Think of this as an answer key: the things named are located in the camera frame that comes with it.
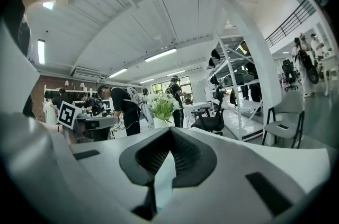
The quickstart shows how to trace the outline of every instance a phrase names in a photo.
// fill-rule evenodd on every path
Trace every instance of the black railing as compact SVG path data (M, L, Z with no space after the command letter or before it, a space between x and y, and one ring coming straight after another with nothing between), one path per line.
M301 4L292 12L290 16L266 39L267 45L272 47L280 40L301 25L308 17L315 13L315 9L308 0L303 0Z

